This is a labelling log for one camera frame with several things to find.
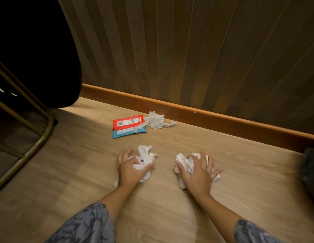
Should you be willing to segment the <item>white wipe sheet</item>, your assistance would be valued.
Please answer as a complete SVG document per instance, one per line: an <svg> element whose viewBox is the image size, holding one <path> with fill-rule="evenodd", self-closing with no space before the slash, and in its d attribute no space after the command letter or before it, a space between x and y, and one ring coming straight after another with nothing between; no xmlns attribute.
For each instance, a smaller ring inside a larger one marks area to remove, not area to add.
<svg viewBox="0 0 314 243"><path fill-rule="evenodd" d="M164 122L164 115L157 114L155 111L149 112L149 116L144 117L144 122L140 125L134 127L134 132L137 133L139 129L150 126L152 129L162 129L163 127L174 127L176 125L176 122L166 123Z"/></svg>

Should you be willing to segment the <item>person's left forearm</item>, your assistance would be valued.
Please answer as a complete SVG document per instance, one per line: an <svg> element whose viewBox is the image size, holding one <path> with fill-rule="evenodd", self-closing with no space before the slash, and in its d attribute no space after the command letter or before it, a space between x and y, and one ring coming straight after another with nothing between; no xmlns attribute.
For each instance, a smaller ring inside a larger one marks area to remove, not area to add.
<svg viewBox="0 0 314 243"><path fill-rule="evenodd" d="M132 191L127 185L118 187L68 219L45 243L115 243L114 223Z"/></svg>

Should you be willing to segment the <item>red and blue wipes pack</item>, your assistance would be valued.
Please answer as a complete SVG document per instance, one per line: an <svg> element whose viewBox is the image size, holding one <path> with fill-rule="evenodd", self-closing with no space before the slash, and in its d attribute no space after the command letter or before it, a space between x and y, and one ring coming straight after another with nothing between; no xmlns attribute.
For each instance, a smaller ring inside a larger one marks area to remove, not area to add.
<svg viewBox="0 0 314 243"><path fill-rule="evenodd" d="M113 120L113 138L120 138L123 136L146 133L147 122L143 114L127 118L119 118Z"/></svg>

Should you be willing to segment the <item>dark grey cloth object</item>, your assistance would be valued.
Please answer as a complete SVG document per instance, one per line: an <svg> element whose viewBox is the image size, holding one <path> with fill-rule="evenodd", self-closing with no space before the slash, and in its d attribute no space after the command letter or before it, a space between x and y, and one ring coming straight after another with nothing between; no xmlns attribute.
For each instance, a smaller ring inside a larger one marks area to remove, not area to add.
<svg viewBox="0 0 314 243"><path fill-rule="evenodd" d="M298 173L305 192L314 202L314 148L305 149Z"/></svg>

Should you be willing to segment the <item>black chair seat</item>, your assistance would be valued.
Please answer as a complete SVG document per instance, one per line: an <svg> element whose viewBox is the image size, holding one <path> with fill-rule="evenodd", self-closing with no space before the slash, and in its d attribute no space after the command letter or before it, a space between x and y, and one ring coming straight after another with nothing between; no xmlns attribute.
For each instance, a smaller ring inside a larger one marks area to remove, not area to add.
<svg viewBox="0 0 314 243"><path fill-rule="evenodd" d="M47 107L80 96L81 64L58 0L0 0L0 61Z"/></svg>

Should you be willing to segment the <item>gold metal chair frame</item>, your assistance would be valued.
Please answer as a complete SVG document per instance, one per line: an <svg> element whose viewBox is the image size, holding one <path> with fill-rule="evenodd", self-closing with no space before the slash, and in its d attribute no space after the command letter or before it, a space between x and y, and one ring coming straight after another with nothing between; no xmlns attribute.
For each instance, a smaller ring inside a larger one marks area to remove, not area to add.
<svg viewBox="0 0 314 243"><path fill-rule="evenodd" d="M0 61L0 189L36 154L58 123Z"/></svg>

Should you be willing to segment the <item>person's right hand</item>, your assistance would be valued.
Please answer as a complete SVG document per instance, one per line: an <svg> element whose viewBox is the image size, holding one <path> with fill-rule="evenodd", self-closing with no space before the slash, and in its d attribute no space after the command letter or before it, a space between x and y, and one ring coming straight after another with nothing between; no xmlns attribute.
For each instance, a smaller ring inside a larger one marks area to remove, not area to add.
<svg viewBox="0 0 314 243"><path fill-rule="evenodd" d="M198 201L205 197L210 196L212 178L211 170L213 167L213 160L209 157L209 163L207 169L204 170L200 166L200 160L193 155L190 155L194 162L194 172L189 175L188 180L184 180L187 190L192 195L192 197Z"/></svg>

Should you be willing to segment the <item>wooden baseboard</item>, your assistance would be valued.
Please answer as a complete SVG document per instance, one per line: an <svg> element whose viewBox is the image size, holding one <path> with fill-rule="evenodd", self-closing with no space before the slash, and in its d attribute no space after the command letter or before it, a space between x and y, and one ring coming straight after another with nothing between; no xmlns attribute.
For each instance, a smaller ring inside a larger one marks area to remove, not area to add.
<svg viewBox="0 0 314 243"><path fill-rule="evenodd" d="M156 111L165 118L228 135L303 153L314 147L314 135L218 114L130 93L83 84L81 97L142 113Z"/></svg>

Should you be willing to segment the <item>person's left hand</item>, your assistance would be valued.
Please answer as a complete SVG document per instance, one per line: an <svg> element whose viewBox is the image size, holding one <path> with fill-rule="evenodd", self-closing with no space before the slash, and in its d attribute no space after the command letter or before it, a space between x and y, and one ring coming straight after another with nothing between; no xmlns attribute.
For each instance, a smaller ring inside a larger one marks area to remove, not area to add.
<svg viewBox="0 0 314 243"><path fill-rule="evenodd" d="M136 158L129 159L133 153L132 149L124 150L119 155L122 157L122 163L119 166L118 188L127 187L135 188L139 181L143 178L140 176L139 170L133 168L133 164L137 162Z"/></svg>

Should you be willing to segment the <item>person's right forearm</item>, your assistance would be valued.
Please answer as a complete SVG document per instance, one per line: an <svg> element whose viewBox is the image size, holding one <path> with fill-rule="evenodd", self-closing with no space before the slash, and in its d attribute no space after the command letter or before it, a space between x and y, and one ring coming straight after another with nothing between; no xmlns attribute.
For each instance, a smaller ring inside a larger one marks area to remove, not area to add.
<svg viewBox="0 0 314 243"><path fill-rule="evenodd" d="M196 201L227 243L282 243L255 223L219 203L211 195L199 196Z"/></svg>

